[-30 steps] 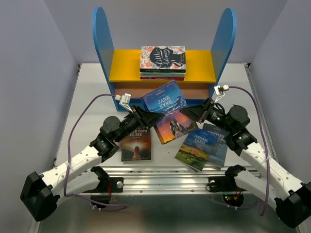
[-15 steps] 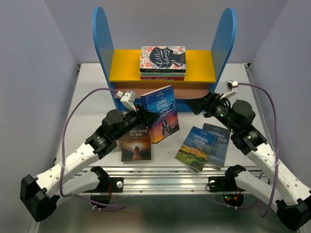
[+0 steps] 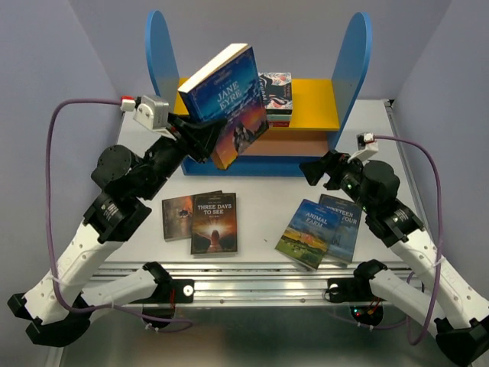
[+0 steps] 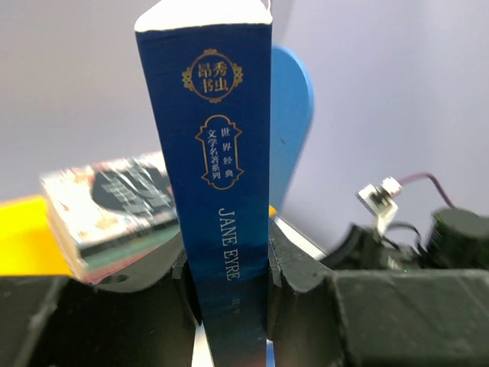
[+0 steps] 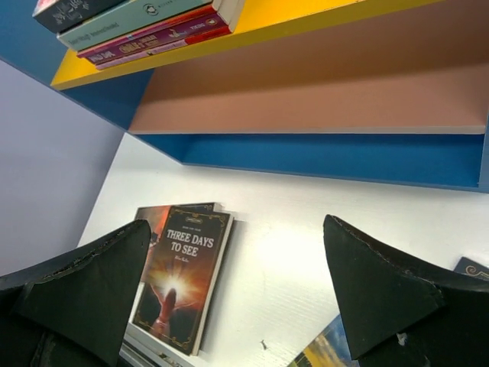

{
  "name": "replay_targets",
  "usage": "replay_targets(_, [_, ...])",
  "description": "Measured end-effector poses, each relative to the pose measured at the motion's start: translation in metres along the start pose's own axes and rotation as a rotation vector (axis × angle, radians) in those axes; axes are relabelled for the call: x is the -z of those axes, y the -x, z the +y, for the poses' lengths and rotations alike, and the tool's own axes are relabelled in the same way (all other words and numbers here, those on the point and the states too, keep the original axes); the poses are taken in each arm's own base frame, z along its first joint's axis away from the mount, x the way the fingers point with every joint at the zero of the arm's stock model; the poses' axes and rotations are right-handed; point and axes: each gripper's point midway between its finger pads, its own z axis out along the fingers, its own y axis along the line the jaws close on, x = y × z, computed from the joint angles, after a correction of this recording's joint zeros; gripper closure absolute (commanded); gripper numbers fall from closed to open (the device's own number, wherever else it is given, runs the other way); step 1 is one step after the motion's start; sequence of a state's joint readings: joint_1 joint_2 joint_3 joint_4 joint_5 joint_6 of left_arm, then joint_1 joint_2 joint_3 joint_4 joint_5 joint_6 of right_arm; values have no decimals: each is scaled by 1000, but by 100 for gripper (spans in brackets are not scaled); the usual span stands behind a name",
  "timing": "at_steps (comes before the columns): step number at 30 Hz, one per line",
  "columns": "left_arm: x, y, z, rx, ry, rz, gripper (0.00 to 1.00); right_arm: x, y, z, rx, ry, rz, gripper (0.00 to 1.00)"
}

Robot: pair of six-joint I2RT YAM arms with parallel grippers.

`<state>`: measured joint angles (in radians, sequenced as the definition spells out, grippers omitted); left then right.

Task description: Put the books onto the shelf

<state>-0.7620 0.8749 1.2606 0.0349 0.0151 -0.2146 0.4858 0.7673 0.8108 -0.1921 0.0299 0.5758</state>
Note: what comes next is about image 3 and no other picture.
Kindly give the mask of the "Jane Eyre blue book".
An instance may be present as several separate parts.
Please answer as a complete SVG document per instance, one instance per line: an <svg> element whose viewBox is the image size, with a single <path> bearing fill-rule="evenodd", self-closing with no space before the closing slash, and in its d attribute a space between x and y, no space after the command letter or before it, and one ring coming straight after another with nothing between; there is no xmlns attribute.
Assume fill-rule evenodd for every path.
<svg viewBox="0 0 489 367"><path fill-rule="evenodd" d="M251 45L229 44L178 88L192 120L226 119L212 161L228 169L268 130L261 83Z"/></svg>

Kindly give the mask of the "Animal Farm book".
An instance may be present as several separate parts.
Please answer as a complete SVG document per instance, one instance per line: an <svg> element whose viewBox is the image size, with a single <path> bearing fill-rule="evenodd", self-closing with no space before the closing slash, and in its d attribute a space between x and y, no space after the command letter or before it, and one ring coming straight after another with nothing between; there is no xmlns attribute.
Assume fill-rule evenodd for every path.
<svg viewBox="0 0 489 367"><path fill-rule="evenodd" d="M342 217L336 211L313 201L303 200L275 250L315 271L328 251L341 221Z"/></svg>

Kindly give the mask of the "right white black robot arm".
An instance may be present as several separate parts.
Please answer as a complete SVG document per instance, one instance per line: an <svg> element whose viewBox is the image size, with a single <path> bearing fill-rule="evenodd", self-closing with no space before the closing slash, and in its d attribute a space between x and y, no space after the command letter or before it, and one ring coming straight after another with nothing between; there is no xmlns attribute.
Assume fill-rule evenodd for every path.
<svg viewBox="0 0 489 367"><path fill-rule="evenodd" d="M468 366L488 351L488 301L437 255L423 222L397 198L400 180L383 161L362 163L349 154L330 151L317 161L300 164L311 186L323 175L327 190L343 190L364 211L370 231L408 265L430 296L398 278L378 260L362 262L350 278L335 279L331 302L353 302L379 297L417 323L432 317L428 332L445 356Z"/></svg>

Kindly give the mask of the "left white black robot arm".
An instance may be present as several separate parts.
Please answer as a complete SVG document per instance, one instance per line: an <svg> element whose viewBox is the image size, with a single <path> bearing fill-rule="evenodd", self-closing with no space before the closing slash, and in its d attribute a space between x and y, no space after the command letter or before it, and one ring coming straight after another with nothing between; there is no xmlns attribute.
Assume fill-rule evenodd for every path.
<svg viewBox="0 0 489 367"><path fill-rule="evenodd" d="M78 340L111 310L131 303L190 302L188 283L172 279L150 261L132 274L100 287L89 286L95 271L126 243L151 214L146 206L186 158L206 161L225 126L224 119L192 123L170 114L168 135L139 156L123 145L106 148L91 178L100 189L62 255L50 257L46 275L29 291L14 294L8 307L28 322L26 334L39 346L64 347Z"/></svg>

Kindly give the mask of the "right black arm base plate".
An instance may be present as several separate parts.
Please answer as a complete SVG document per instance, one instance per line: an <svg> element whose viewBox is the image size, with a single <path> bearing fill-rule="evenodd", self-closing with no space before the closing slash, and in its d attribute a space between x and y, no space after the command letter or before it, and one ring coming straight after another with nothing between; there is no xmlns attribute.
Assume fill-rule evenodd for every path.
<svg viewBox="0 0 489 367"><path fill-rule="evenodd" d="M387 278L377 276L372 279L330 278L325 290L325 297L334 304L370 302L376 297L381 300L392 301L393 290L398 286L407 286L407 283L397 276Z"/></svg>

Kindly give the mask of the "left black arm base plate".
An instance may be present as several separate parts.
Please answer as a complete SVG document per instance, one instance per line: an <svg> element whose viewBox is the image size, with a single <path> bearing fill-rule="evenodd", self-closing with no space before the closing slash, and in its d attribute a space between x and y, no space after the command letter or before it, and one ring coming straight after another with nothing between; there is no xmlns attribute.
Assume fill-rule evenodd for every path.
<svg viewBox="0 0 489 367"><path fill-rule="evenodd" d="M191 304L194 297L193 279L173 279L157 285L151 296L139 297L132 304Z"/></svg>

